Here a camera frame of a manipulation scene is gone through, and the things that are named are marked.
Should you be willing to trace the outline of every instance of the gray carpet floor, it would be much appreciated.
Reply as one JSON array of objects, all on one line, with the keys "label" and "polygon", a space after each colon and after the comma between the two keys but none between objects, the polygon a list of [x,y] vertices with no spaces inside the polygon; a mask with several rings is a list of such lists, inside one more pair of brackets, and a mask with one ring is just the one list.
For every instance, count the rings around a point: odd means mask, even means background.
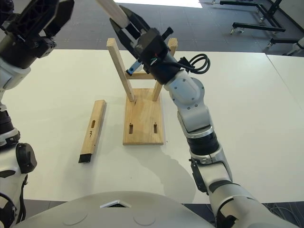
[{"label": "gray carpet floor", "polygon": [[[267,8],[267,0],[256,0]],[[14,0],[16,12],[22,11],[29,0]],[[108,38],[116,38],[108,16],[94,0],[75,0],[71,21],[57,35],[59,49],[106,49]],[[164,32],[172,27],[179,41],[181,51],[233,51],[265,52],[281,55],[291,49],[291,44],[276,44],[266,49],[271,38],[302,38],[299,30],[281,12],[275,14],[286,32],[274,35],[272,32],[245,29],[244,33],[230,35],[233,22],[258,24],[261,15],[255,7],[211,4],[212,0],[201,0],[202,9],[175,6],[122,4],[133,10],[152,27]]]}]

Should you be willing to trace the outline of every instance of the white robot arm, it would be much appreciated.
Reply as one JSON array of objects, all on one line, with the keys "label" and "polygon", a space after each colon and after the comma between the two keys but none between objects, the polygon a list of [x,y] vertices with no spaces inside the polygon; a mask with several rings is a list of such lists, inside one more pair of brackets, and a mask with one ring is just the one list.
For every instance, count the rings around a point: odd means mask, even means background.
[{"label": "white robot arm", "polygon": [[[56,47],[52,37],[70,19],[74,0],[32,0],[21,14],[13,13],[12,0],[0,0],[0,6],[0,28],[6,34],[0,43],[0,228],[8,228],[25,219],[23,188],[37,162],[32,147],[19,143],[20,132],[2,97],[25,78],[37,58]],[[39,35],[42,30],[45,36]]]}]

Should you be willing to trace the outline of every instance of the white tabletop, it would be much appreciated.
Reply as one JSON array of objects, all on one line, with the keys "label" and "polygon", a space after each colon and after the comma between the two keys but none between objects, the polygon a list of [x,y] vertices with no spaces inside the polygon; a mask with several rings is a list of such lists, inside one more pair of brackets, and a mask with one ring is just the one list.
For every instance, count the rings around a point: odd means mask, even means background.
[{"label": "white tabletop", "polygon": [[268,55],[268,58],[304,110],[304,58],[272,55]]},{"label": "white tabletop", "polygon": [[[198,52],[177,52],[191,58]],[[304,115],[262,53],[207,53],[205,88],[216,133],[234,181],[261,202],[304,200]],[[134,59],[122,51],[126,66]],[[153,87],[137,80],[133,87]],[[187,141],[169,94],[161,92],[163,146],[123,146],[125,91],[106,50],[55,50],[4,96],[22,142],[35,149],[38,166],[25,198],[73,200],[106,191],[158,193],[183,203],[208,203],[197,190]],[[89,164],[78,164],[94,100],[107,109],[101,139]]]}]

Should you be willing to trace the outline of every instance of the wooden plank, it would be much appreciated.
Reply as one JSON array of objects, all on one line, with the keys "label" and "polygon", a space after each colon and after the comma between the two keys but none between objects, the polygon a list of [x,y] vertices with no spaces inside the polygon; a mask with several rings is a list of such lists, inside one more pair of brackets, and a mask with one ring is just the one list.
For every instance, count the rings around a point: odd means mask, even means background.
[{"label": "wooden plank", "polygon": [[154,79],[153,75],[147,74],[146,72],[134,72],[132,76],[125,73],[127,79]]},{"label": "wooden plank", "polygon": [[170,48],[171,55],[174,56],[175,52],[177,50],[177,47],[178,47],[177,39],[176,38],[170,38],[169,42],[168,42],[168,46]]},{"label": "wooden plank", "polygon": [[153,89],[134,89],[135,101],[126,100],[124,145],[163,145],[160,98],[152,101]]},{"label": "wooden plank", "polygon": [[95,101],[91,118],[85,133],[79,163],[91,161],[91,155],[95,152],[96,146],[98,145],[100,130],[104,121],[105,108],[105,100]]},{"label": "wooden plank", "polygon": [[133,92],[130,82],[127,80],[127,78],[125,76],[124,62],[120,55],[115,38],[109,38],[106,43],[106,46],[110,52],[111,58],[114,62],[114,65],[116,67],[120,80],[124,86],[123,88],[124,88],[125,92],[127,93],[127,97],[129,99],[129,101],[134,101],[134,92]]},{"label": "wooden plank", "polygon": [[[169,42],[168,42],[168,46],[170,48],[171,55],[174,56],[174,54],[177,50],[177,47],[178,47],[177,39],[176,38],[170,38]],[[153,90],[153,95],[152,95],[152,100],[153,101],[157,101],[161,90],[162,90],[162,85],[159,84],[158,82],[156,82],[155,86],[154,86],[154,90]]]}]

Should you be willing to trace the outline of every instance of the metal stand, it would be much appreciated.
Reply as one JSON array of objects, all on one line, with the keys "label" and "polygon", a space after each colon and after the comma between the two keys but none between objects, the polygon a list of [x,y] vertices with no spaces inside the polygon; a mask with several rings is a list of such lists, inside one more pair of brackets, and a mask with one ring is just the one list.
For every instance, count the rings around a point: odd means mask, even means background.
[{"label": "metal stand", "polygon": [[267,45],[267,48],[273,46],[274,44],[294,44],[297,43],[297,39],[275,39],[272,38]]},{"label": "metal stand", "polygon": [[233,34],[236,28],[242,28],[241,31],[245,29],[258,29],[258,30],[266,30],[273,32],[285,32],[286,29],[283,28],[280,23],[275,19],[274,14],[279,9],[279,5],[282,0],[276,0],[272,6],[267,10],[263,4],[256,2],[239,2],[239,1],[220,1],[221,5],[238,5],[238,6],[255,6],[257,7],[257,13],[261,12],[263,14],[260,19],[260,23],[262,23],[265,19],[271,24],[271,26],[264,25],[255,25],[255,24],[245,24],[234,22],[232,24],[232,30],[230,34]]},{"label": "metal stand", "polygon": [[[253,1],[253,0],[238,0],[238,1]],[[215,0],[212,1],[212,5],[215,3]]]}]

